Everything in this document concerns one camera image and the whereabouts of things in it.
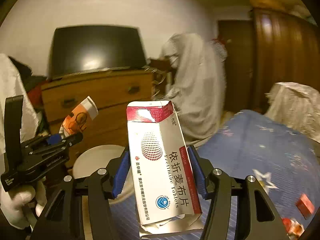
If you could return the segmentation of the white gloved left hand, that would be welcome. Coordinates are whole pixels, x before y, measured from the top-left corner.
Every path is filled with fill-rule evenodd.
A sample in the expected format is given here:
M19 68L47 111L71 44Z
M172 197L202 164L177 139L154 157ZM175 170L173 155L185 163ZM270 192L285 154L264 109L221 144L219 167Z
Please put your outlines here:
M35 199L35 213L39 217L47 204L46 188L43 180L36 182L36 186L22 185L5 192L1 188L1 211L11 226L23 230L36 224L36 217L29 204Z

